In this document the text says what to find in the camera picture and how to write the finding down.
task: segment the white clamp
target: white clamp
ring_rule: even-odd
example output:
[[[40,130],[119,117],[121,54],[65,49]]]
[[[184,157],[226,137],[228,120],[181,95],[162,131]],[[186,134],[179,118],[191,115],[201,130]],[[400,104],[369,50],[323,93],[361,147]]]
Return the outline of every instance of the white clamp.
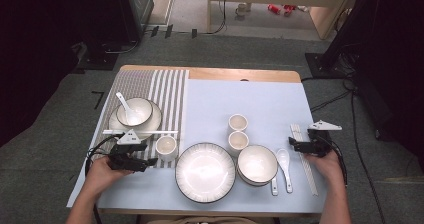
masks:
[[[118,145],[134,145],[141,144],[140,138],[135,134],[134,130],[131,129],[123,137],[121,137],[118,142]]]
[[[319,122],[315,122],[314,124],[309,125],[309,129],[323,130],[323,131],[338,131],[338,130],[341,130],[342,127],[320,120]]]

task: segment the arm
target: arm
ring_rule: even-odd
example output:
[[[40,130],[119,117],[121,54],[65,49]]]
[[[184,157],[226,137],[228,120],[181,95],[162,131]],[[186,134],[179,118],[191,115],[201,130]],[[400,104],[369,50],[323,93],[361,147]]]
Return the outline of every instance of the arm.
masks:
[[[78,197],[75,199],[66,224],[90,224],[94,204],[100,194],[116,180],[133,173],[126,170],[112,170],[109,165],[109,157],[96,159],[85,178]]]
[[[322,158],[311,155],[306,155],[305,157],[308,161],[315,164],[318,171],[325,177],[328,185],[320,224],[350,224],[347,192],[336,153],[331,151]]]

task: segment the floor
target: floor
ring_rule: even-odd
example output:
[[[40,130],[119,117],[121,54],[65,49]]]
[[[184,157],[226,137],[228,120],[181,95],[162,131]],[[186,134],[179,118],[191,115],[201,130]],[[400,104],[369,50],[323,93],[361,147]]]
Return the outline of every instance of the floor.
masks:
[[[173,25],[175,32],[208,33],[207,0],[153,0],[155,8],[149,25],[166,30]],[[223,18],[224,3],[211,3],[211,33],[223,28],[217,35],[282,38],[296,40],[321,40],[308,12],[294,10],[290,16],[276,15],[268,10],[268,4],[252,4],[245,16],[237,16],[239,3],[225,3],[226,18]],[[332,41],[335,31],[324,41]]]

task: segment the white spoon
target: white spoon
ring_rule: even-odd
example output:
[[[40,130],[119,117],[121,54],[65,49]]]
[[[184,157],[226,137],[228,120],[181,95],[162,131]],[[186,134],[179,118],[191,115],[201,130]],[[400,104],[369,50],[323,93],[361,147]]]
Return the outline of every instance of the white spoon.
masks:
[[[290,181],[290,174],[289,174],[289,165],[290,165],[289,152],[286,149],[278,150],[277,160],[278,160],[278,164],[280,165],[281,169],[283,169],[284,177],[286,178],[287,192],[292,193],[293,187],[292,187],[292,184],[291,184],[291,181]]]
[[[127,118],[128,125],[135,126],[135,125],[141,124],[140,114],[138,114],[136,111],[131,109],[130,106],[128,106],[127,102],[124,99],[124,96],[122,96],[120,92],[117,92],[116,96],[121,101],[122,106],[125,109],[125,117]]]

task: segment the gray striped cloth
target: gray striped cloth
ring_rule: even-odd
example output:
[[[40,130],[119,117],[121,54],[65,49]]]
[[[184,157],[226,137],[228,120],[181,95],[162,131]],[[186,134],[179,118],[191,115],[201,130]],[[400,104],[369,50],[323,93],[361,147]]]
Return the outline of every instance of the gray striped cloth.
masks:
[[[125,99],[141,97],[153,101],[162,112],[162,122],[158,128],[160,131],[178,130],[178,134],[171,134],[180,146],[183,123],[185,86],[188,79],[188,70],[121,70],[115,77],[110,90],[109,98],[104,109],[100,129],[97,133],[94,145],[97,145],[109,135],[102,134],[103,130],[109,129],[109,118],[114,110],[121,105],[116,97],[121,92]],[[157,157],[155,142],[161,134],[155,134],[146,141],[147,149],[144,152],[134,153],[135,157],[148,159]],[[116,140],[106,142],[99,149],[100,152],[109,153]],[[155,167],[174,168],[175,161],[164,163],[158,160]]]

